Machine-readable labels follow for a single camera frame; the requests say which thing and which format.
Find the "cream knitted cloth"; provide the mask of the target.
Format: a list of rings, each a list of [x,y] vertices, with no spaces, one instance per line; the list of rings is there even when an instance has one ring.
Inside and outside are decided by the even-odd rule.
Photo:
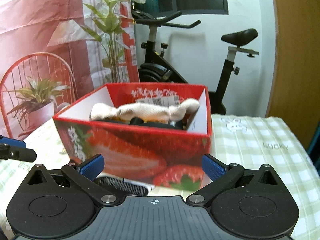
[[[89,119],[91,121],[106,119],[130,121],[133,118],[140,118],[144,121],[181,121],[185,115],[197,112],[199,107],[199,101],[193,98],[169,107],[137,102],[116,108],[105,103],[96,103],[91,109]]]

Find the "green checkered tablecloth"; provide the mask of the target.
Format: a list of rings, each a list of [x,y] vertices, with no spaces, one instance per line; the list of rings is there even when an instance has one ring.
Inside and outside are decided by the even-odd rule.
[[[211,155],[239,163],[246,169],[270,164],[289,189],[299,208],[293,239],[319,239],[319,174],[301,143],[281,118],[212,115]],[[37,153],[36,163],[60,168],[69,161],[53,119],[25,140]],[[13,237],[5,215],[7,205],[33,164],[1,160],[1,230]]]

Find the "red strawberry cardboard box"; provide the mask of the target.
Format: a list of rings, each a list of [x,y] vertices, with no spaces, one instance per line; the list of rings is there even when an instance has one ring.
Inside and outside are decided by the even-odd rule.
[[[179,125],[156,128],[141,118],[135,124],[113,119],[95,121],[95,104],[120,107],[129,103],[177,106],[199,102]],[[109,83],[86,94],[53,117],[61,141],[76,163],[100,154],[104,172],[119,178],[177,190],[196,191],[203,184],[201,159],[210,152],[212,124],[208,89],[182,83]]]

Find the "wooden door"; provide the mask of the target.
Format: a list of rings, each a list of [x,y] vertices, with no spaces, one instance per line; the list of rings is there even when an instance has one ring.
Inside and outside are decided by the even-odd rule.
[[[276,61],[267,116],[308,148],[319,124],[319,0],[273,0]]]

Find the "pink printed backdrop curtain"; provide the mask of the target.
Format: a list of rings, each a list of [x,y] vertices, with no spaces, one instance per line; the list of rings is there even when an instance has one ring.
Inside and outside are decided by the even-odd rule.
[[[138,80],[130,0],[1,0],[1,135],[25,139],[94,89]]]

